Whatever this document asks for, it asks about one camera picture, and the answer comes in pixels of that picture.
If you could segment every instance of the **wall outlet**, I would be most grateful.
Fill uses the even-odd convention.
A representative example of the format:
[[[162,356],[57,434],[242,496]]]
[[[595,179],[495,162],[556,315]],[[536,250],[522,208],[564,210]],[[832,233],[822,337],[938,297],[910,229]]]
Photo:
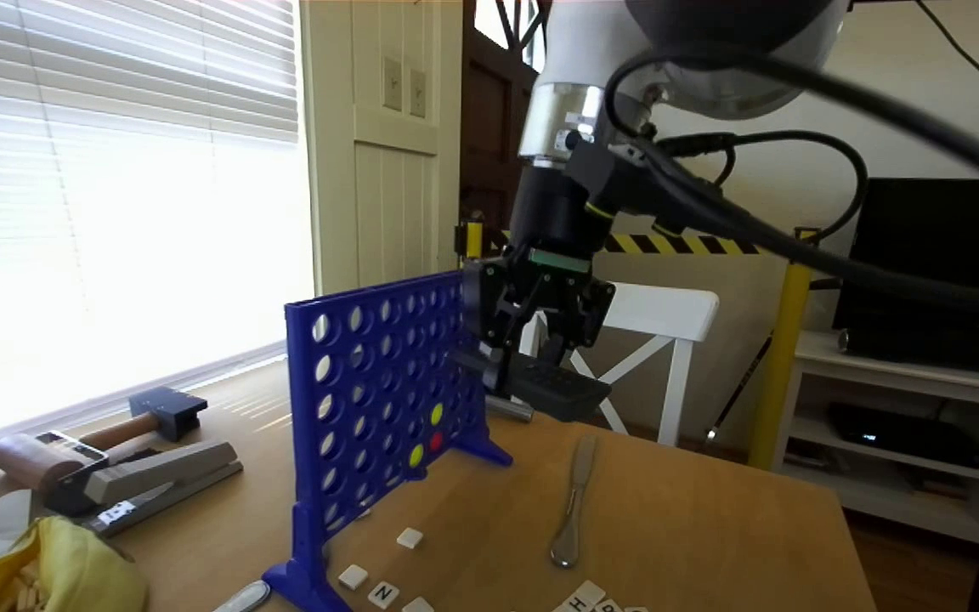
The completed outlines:
[[[427,92],[426,92],[426,72],[421,68],[414,68],[411,72],[411,116],[427,116],[427,99],[426,99]]]
[[[396,57],[385,57],[385,110],[402,112],[402,65],[396,65]]]

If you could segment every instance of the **yellow bag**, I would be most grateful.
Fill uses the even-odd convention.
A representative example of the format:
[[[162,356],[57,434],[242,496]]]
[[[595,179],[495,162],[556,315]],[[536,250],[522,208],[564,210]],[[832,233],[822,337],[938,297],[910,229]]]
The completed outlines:
[[[139,612],[146,578],[91,530],[45,518],[0,558],[0,612]]]

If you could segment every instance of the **yellow and black warning tape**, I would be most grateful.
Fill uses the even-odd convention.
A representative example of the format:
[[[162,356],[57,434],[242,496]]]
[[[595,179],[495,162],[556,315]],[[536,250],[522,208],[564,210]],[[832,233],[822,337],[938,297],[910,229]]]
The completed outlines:
[[[624,233],[624,230],[616,230],[606,242],[606,250],[619,250],[619,256],[760,256],[760,248],[755,248],[747,242],[729,242],[729,238],[716,238],[716,233],[665,238],[665,233]]]

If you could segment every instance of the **wooden table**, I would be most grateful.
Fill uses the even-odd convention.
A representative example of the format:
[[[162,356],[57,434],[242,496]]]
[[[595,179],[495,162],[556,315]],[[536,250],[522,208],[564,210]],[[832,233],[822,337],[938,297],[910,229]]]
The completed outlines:
[[[154,607],[213,607],[261,567],[289,558],[289,419],[248,415],[233,440],[246,476],[116,537],[154,580]],[[438,612],[549,612],[580,580],[621,605],[670,607],[873,607],[832,492],[747,465],[602,433],[587,486],[580,567],[547,562],[580,424],[491,423],[512,468],[445,452],[426,484],[385,496],[332,537],[346,564],[426,596]],[[394,537],[414,528],[419,552]]]

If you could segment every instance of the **white cabinet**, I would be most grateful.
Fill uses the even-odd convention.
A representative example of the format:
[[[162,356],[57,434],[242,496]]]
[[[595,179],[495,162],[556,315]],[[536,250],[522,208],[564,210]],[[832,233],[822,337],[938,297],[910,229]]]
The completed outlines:
[[[938,419],[979,442],[979,374],[847,356],[836,332],[802,332],[774,468],[836,491],[843,507],[979,541],[979,468],[847,442],[830,405]]]

